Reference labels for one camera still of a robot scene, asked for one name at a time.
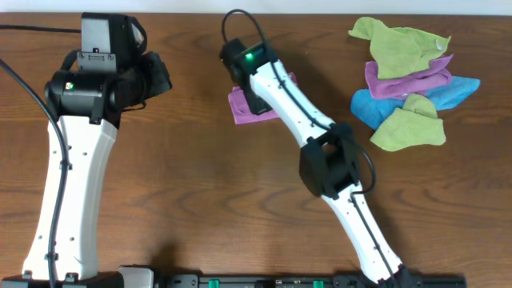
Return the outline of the purple microfiber cloth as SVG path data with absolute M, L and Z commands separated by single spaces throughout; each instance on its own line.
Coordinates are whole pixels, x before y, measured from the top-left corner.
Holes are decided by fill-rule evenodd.
M 264 122 L 279 118 L 277 113 L 270 110 L 263 110 L 258 114 L 258 108 L 262 108 L 260 103 L 252 95 L 246 96 L 240 86 L 234 86 L 228 94 L 228 103 L 236 125 Z

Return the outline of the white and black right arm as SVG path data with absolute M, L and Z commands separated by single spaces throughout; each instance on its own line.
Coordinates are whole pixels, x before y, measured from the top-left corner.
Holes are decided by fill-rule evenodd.
M 306 188 L 335 213 L 353 245 L 366 279 L 378 287 L 411 287 L 414 282 L 390 248 L 366 203 L 359 159 L 367 156 L 347 124 L 337 124 L 298 88 L 264 42 L 245 47 L 225 42 L 220 55 L 242 88 L 254 114 L 274 110 L 300 147 L 299 175 Z

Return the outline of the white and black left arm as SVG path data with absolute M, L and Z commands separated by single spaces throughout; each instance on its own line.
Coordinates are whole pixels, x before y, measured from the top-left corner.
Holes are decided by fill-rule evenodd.
M 172 87 L 153 51 L 127 63 L 114 53 L 77 52 L 46 84 L 50 156 L 38 228 L 20 275 L 4 287 L 125 287 L 121 271 L 98 268 L 103 178 L 121 115 Z

